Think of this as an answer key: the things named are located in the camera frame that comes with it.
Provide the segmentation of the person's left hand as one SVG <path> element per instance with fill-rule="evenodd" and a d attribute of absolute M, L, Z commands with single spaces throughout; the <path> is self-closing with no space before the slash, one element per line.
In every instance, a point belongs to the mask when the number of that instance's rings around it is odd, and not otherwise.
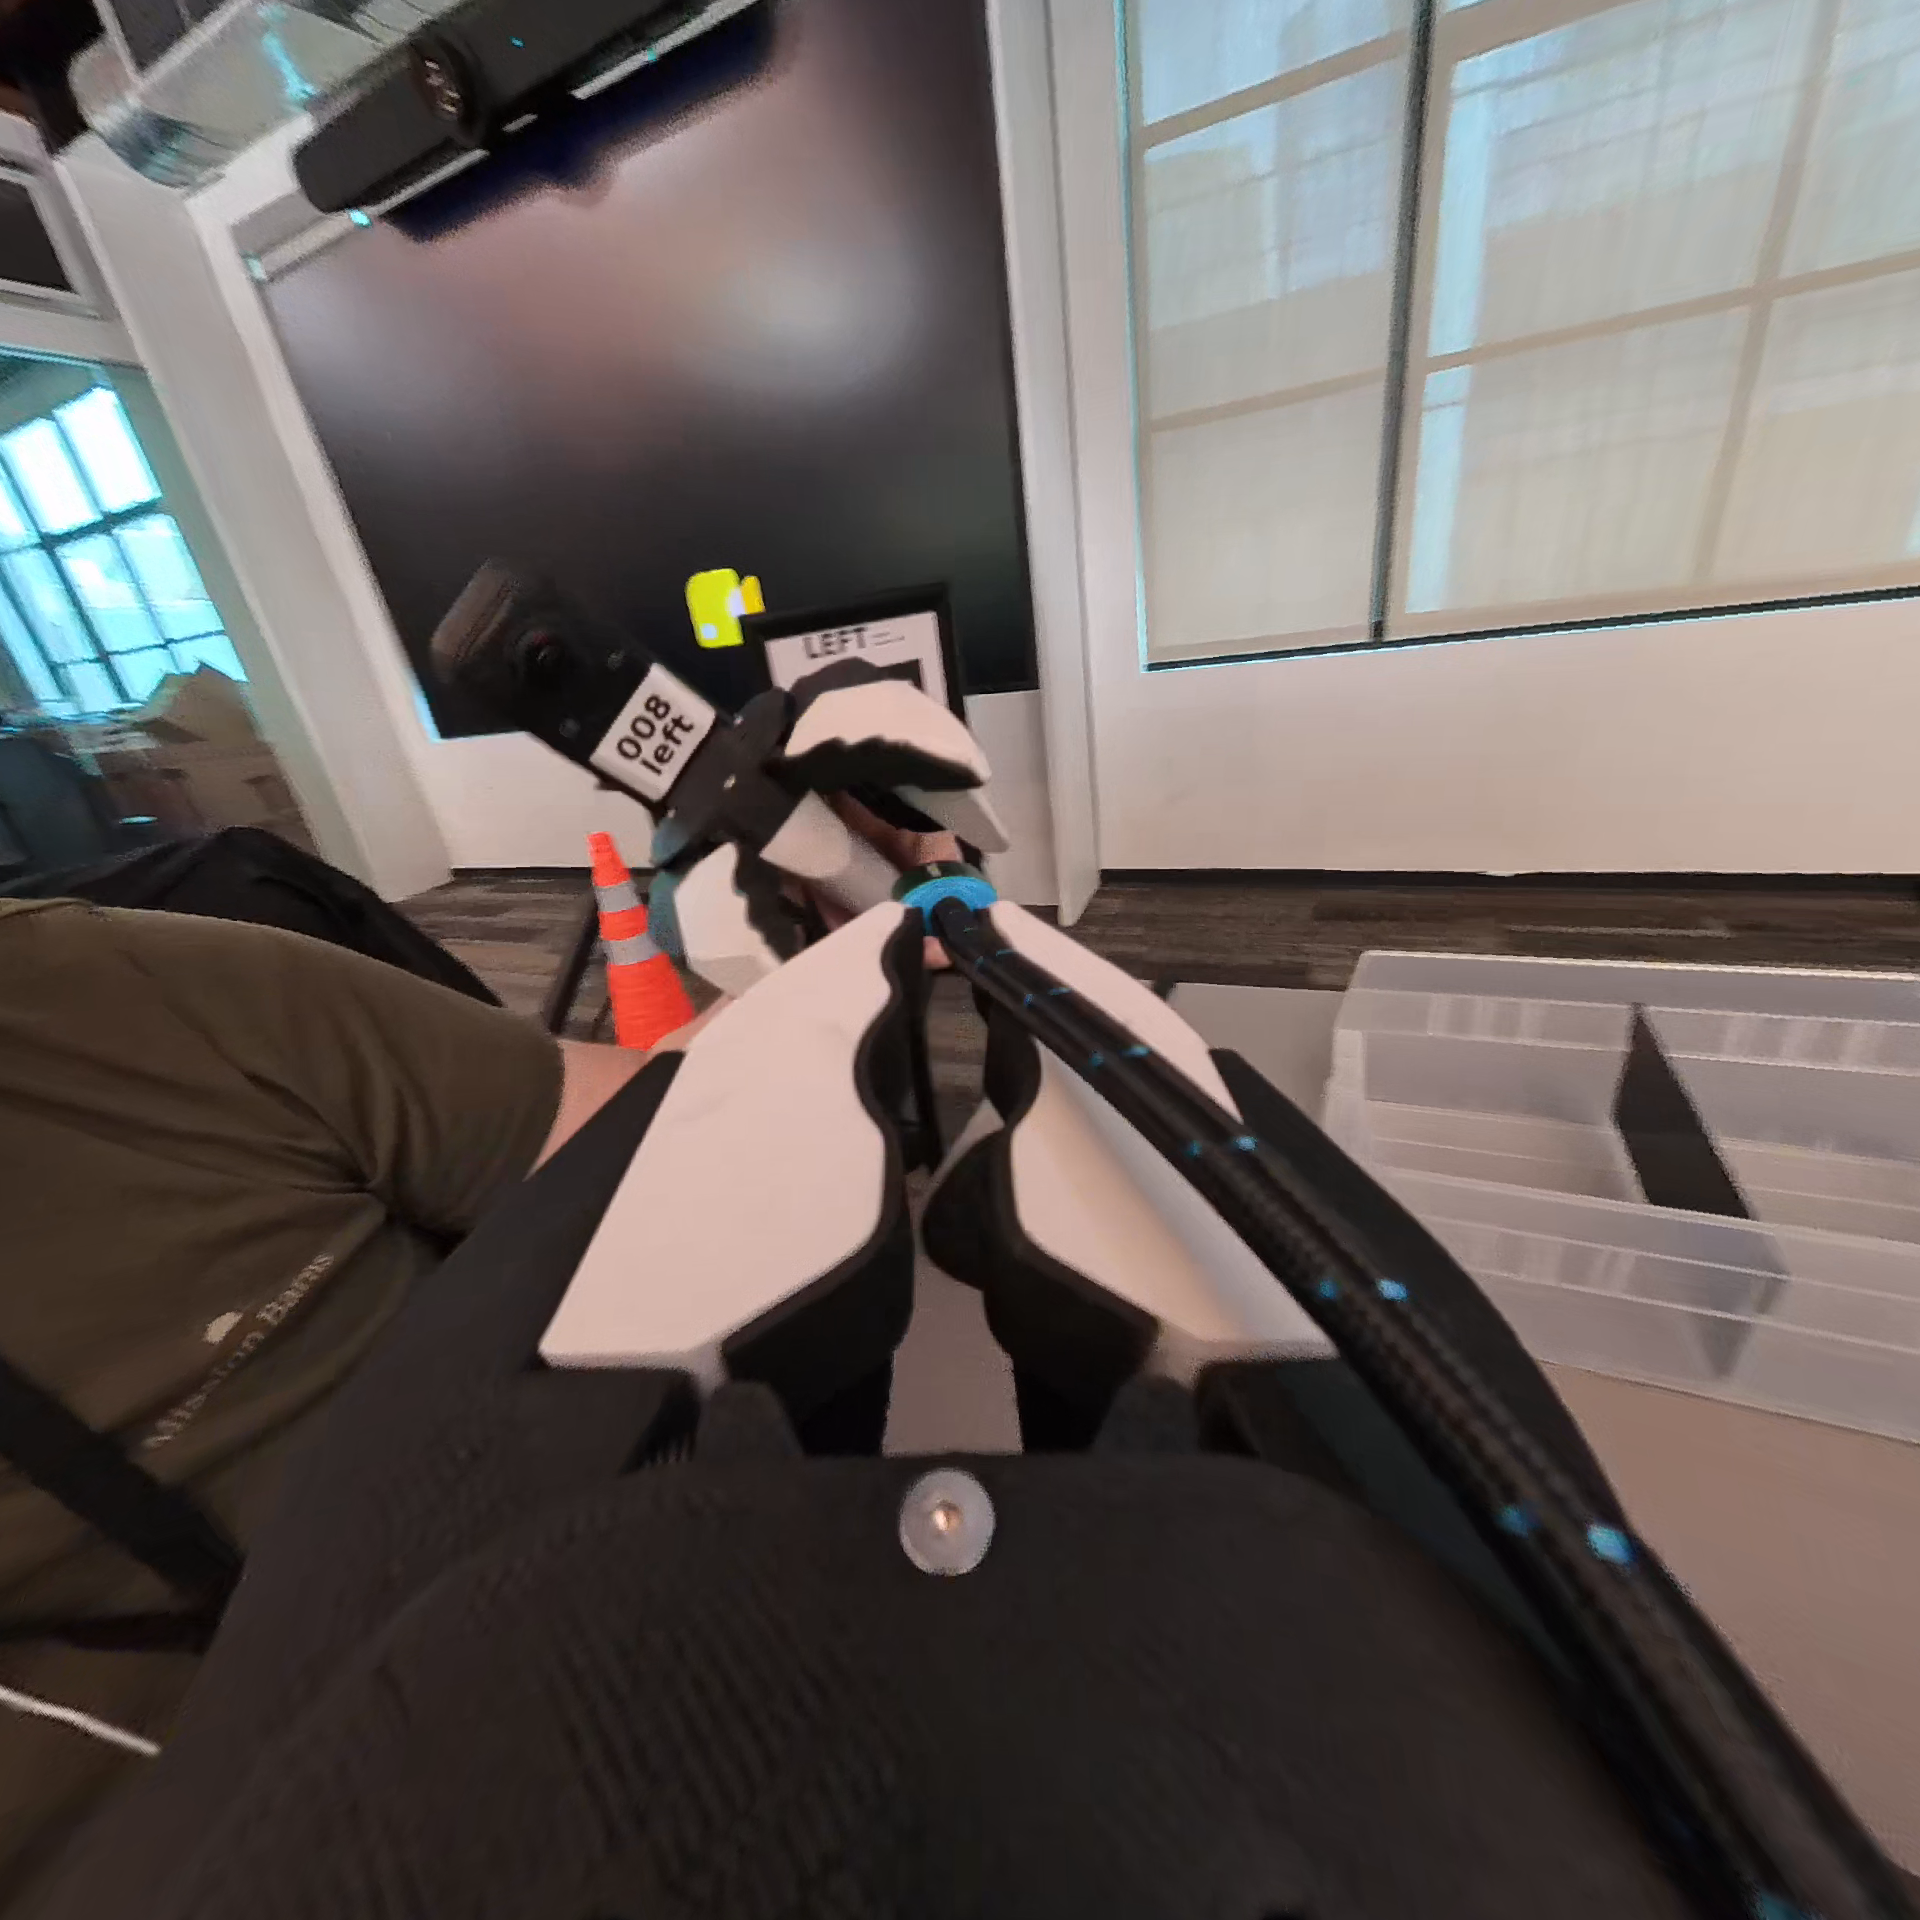
<path fill-rule="evenodd" d="M 859 919 L 874 906 L 896 906 L 896 880 L 816 880 L 789 878 L 784 899 L 800 931 L 802 947 L 816 947 L 840 926 Z"/>

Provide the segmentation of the black framed sign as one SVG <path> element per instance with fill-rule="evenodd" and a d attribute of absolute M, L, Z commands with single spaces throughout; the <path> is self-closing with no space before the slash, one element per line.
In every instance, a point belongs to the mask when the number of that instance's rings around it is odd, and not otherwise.
<path fill-rule="evenodd" d="M 771 689 L 800 693 L 823 675 L 859 665 L 902 681 L 966 719 L 966 695 L 944 584 L 880 593 L 840 608 L 742 614 L 738 629 Z"/>

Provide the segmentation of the person's olive shirt torso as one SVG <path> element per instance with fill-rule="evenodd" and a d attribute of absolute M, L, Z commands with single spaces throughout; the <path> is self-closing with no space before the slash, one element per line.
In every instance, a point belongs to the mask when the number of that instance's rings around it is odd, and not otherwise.
<path fill-rule="evenodd" d="M 537 1024 L 293 931 L 6 904 L 5 1365 L 216 1546 L 559 1102 Z"/>

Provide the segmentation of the large black screen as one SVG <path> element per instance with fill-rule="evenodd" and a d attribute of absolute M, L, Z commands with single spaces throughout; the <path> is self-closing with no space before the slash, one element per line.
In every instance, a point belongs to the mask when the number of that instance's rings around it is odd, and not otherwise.
<path fill-rule="evenodd" d="M 1037 683 L 987 15 L 750 6 L 259 298 L 437 739 L 426 643 L 504 562 L 746 690 L 685 589 L 941 586 L 963 693 Z"/>

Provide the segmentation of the clear plastic bin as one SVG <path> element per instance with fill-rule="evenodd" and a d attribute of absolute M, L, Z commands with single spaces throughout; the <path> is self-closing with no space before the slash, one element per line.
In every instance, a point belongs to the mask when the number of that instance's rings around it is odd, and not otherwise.
<path fill-rule="evenodd" d="M 1915 1442 L 1913 974 L 1369 952 L 1323 1126 L 1537 1360 Z"/>

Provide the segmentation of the small grid window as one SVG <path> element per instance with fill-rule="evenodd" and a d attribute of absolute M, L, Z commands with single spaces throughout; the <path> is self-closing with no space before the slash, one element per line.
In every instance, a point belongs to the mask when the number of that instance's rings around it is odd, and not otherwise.
<path fill-rule="evenodd" d="M 126 387 L 5 358 L 5 709 L 37 722 L 130 714 L 202 667 L 249 683 Z"/>

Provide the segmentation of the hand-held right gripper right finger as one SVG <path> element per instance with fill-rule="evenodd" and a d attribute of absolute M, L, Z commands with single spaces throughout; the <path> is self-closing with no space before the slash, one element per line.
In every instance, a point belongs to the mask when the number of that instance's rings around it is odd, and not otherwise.
<path fill-rule="evenodd" d="M 1154 1362 L 1320 1360 L 1333 1347 L 1185 1177 L 1067 1063 L 1014 1047 L 941 1165 L 935 1198 L 994 1171 L 1014 1255 L 1143 1312 Z"/>

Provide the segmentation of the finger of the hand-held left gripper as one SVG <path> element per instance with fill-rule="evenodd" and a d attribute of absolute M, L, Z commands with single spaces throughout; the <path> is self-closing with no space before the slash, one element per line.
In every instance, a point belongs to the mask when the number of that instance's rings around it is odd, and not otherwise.
<path fill-rule="evenodd" d="M 991 803 L 978 787 L 929 789 L 929 787 L 872 787 L 863 798 L 874 811 L 890 811 L 897 822 L 915 814 L 936 829 L 946 829 L 975 854 L 1002 854 L 1009 847 L 1007 830 Z M 831 798 L 805 795 L 784 826 L 759 854 L 786 878 L 816 880 L 896 880 L 885 863 L 851 835 L 835 814 Z"/>
<path fill-rule="evenodd" d="M 905 681 L 862 681 L 807 699 L 778 766 L 816 791 L 973 791 L 991 779 L 969 728 Z"/>

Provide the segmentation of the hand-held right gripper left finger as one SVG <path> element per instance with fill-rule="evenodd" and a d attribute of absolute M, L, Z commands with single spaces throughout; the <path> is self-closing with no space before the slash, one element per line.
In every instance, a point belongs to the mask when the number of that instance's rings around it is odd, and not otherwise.
<path fill-rule="evenodd" d="M 726 1375 L 723 1347 L 880 1230 L 886 1131 L 856 1054 L 918 918 L 880 904 L 731 1000 L 663 1099 L 539 1341 L 555 1370 Z"/>

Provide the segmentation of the orange traffic cone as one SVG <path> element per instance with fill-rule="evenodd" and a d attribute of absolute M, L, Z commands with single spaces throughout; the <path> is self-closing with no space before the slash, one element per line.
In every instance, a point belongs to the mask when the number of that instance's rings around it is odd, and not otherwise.
<path fill-rule="evenodd" d="M 587 855 L 615 1043 L 651 1051 L 697 1016 L 675 962 L 651 933 L 648 910 L 613 835 L 589 832 Z"/>

